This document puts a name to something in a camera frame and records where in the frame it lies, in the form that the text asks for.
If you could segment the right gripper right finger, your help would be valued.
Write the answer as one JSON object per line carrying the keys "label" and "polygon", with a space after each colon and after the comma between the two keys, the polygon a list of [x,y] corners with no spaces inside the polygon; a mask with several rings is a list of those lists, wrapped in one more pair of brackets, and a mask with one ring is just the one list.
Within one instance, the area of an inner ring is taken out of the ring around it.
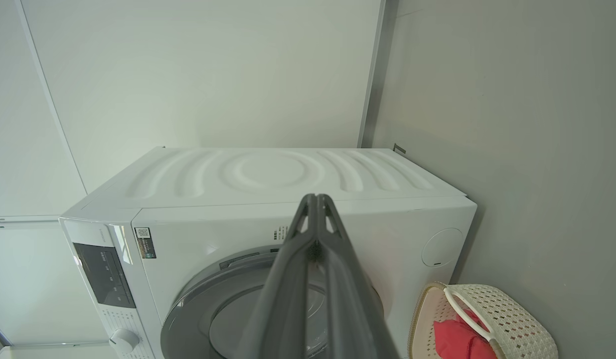
{"label": "right gripper right finger", "polygon": [[330,196],[317,195],[316,213],[327,296],[328,359],[400,359],[378,294]]}

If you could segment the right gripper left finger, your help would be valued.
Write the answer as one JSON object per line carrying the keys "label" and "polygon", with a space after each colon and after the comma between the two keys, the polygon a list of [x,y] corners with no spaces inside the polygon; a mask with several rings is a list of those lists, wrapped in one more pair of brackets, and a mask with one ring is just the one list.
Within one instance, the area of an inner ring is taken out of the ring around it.
{"label": "right gripper left finger", "polygon": [[270,268],[235,359],[306,359],[308,251],[317,197],[305,195]]}

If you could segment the round glass washer door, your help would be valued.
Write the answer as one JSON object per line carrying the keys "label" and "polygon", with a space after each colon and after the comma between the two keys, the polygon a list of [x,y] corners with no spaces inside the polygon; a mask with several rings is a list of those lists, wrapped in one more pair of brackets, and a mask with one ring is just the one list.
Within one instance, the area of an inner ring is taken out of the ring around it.
{"label": "round glass washer door", "polygon": [[190,279],[162,326],[164,359],[235,359],[279,248],[239,252]]}

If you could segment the red and white clothes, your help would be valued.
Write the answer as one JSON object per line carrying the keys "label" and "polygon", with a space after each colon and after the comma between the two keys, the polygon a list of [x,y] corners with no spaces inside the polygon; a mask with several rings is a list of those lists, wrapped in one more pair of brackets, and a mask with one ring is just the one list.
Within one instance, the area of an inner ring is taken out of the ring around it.
{"label": "red and white clothes", "polygon": [[433,324],[436,352],[442,359],[497,359],[488,341],[461,316]]}

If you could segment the white front-load washing machine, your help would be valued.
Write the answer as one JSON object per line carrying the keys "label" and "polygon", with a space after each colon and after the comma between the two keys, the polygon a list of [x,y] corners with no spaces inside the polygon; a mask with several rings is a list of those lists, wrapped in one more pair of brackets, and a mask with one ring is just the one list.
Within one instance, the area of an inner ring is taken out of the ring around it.
{"label": "white front-load washing machine", "polygon": [[[140,337],[121,359],[164,359],[161,330],[183,287],[252,248],[279,246],[301,198],[329,195],[383,307],[400,359],[425,284],[448,282],[458,258],[428,267],[440,230],[465,239],[477,206],[465,193],[389,149],[163,148],[151,150],[59,218],[107,334]],[[156,259],[142,259],[134,228],[148,227]],[[98,304],[74,243],[114,247],[137,308]]]}

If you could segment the cream perforated laundry basket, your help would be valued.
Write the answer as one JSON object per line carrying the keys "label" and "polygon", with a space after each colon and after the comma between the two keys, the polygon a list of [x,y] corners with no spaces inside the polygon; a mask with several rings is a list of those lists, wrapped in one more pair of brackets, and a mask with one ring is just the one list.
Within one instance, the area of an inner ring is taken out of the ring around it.
{"label": "cream perforated laundry basket", "polygon": [[482,284],[429,284],[411,323],[409,359],[437,355],[433,324],[461,316],[482,336],[497,359],[559,359],[549,332],[520,304],[498,288]]}

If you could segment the round filter cover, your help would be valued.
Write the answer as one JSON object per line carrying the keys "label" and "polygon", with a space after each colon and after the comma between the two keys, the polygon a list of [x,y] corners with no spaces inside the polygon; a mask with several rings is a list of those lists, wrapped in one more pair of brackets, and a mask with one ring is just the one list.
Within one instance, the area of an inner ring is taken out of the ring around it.
{"label": "round filter cover", "polygon": [[427,241],[421,254],[428,267],[440,267],[458,258],[464,243],[463,234],[456,228],[440,230]]}

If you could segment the QR code sticker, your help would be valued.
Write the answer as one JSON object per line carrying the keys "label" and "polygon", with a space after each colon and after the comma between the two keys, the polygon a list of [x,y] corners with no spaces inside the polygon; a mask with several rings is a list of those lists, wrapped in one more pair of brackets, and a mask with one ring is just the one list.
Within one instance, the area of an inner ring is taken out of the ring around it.
{"label": "QR code sticker", "polygon": [[157,255],[151,232],[148,227],[134,228],[136,240],[139,246],[140,256],[142,259],[156,259]]}

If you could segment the white control knob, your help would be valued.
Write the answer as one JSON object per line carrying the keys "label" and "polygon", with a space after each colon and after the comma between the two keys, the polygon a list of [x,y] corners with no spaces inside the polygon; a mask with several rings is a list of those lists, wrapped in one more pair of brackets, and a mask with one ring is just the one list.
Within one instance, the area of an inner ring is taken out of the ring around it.
{"label": "white control knob", "polygon": [[140,337],[127,329],[116,329],[108,343],[121,355],[132,353],[140,343]]}

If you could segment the black control display panel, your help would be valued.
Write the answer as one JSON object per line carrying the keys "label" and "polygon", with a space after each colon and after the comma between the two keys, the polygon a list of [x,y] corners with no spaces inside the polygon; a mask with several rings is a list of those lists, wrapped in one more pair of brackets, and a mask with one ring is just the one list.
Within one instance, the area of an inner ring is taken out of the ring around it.
{"label": "black control display panel", "polygon": [[137,308],[116,248],[73,245],[98,304]]}

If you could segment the white partition panel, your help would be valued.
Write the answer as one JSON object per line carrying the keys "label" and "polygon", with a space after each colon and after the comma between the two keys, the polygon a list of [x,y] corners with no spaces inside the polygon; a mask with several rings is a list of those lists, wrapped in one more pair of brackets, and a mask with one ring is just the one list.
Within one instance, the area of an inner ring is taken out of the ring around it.
{"label": "white partition panel", "polygon": [[156,146],[354,148],[382,0],[21,0],[93,191]]}

